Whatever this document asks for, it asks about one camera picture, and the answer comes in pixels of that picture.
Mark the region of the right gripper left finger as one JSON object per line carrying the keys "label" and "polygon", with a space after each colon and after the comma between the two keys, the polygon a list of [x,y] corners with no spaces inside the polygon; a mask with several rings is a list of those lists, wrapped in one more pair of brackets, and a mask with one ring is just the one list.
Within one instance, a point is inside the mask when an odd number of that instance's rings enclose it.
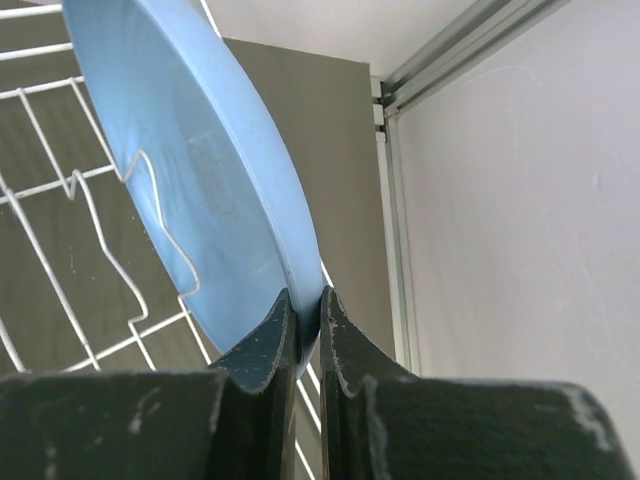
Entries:
{"label": "right gripper left finger", "polygon": [[297,318],[281,292],[211,366],[1,382],[5,479],[289,479]]}

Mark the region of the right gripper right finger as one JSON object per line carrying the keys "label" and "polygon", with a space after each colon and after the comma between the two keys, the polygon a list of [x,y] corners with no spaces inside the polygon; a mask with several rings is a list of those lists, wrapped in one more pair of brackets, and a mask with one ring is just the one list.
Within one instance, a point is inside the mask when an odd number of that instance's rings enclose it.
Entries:
{"label": "right gripper right finger", "polygon": [[327,479],[627,479],[600,402],[566,382],[432,379],[387,356],[335,289],[320,304]]}

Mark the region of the white wire dish rack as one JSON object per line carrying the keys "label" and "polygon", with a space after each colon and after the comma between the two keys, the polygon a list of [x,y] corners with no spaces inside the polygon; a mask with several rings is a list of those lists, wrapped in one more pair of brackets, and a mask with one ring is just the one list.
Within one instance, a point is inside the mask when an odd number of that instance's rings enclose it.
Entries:
{"label": "white wire dish rack", "polygon": [[1,13],[1,382],[185,372],[220,352],[117,169],[62,5]]}

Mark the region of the blue plate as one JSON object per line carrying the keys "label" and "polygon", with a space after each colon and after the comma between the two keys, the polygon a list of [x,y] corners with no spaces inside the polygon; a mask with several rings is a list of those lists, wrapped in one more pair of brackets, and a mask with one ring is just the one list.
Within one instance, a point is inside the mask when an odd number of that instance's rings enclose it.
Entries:
{"label": "blue plate", "polygon": [[184,1],[66,1],[117,169],[193,318],[227,352],[287,291],[306,365],[324,276],[309,207],[265,103]]}

